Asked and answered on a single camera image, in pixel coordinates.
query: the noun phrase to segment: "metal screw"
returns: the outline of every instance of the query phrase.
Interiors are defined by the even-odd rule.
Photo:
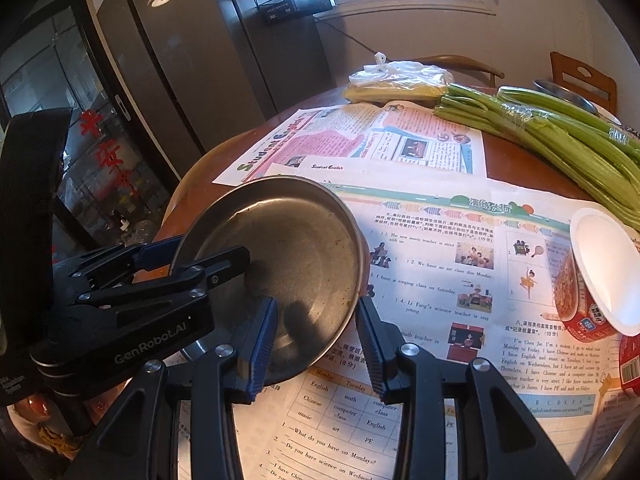
[[[218,345],[216,346],[216,355],[218,357],[226,357],[234,352],[234,348],[231,345]]]
[[[400,351],[406,356],[416,355],[420,351],[420,347],[418,345],[414,345],[413,343],[404,343],[400,347]]]
[[[474,359],[471,365],[473,366],[473,368],[475,368],[479,372],[487,372],[489,371],[489,368],[491,368],[489,361],[487,361],[482,357],[479,357],[478,359]]]
[[[158,359],[151,359],[151,361],[145,363],[145,372],[148,374],[159,372],[160,368],[162,368],[162,361]]]

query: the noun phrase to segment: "dining table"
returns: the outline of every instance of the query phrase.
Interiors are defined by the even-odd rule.
[[[226,140],[207,153],[185,176],[185,182],[178,186],[154,241],[184,234],[209,205],[228,193],[231,187],[214,184],[213,181],[256,142],[299,109],[347,104],[348,101],[342,97],[343,90],[344,88],[335,88],[306,99],[257,128]],[[592,200],[564,174],[520,146],[487,133],[482,134],[482,142],[488,178],[549,191],[567,198]],[[138,276],[138,280],[158,278],[168,273],[168,266],[153,272],[142,272],[143,275]]]

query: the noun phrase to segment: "window sill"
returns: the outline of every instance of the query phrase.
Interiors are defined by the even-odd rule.
[[[495,13],[480,0],[361,0],[335,6],[332,10],[314,16],[317,20],[331,20],[370,12],[411,9],[461,10],[495,16]]]

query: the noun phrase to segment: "plastic bag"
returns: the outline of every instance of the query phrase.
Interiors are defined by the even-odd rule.
[[[375,65],[349,76],[344,97],[352,103],[382,103],[396,99],[409,101],[435,101],[444,95],[453,76],[437,66],[417,61],[386,62],[381,52],[376,54]]]

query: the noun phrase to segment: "barcode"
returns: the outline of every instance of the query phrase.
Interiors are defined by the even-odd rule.
[[[622,383],[628,383],[640,377],[640,356],[636,356],[631,361],[624,363],[620,367]]]

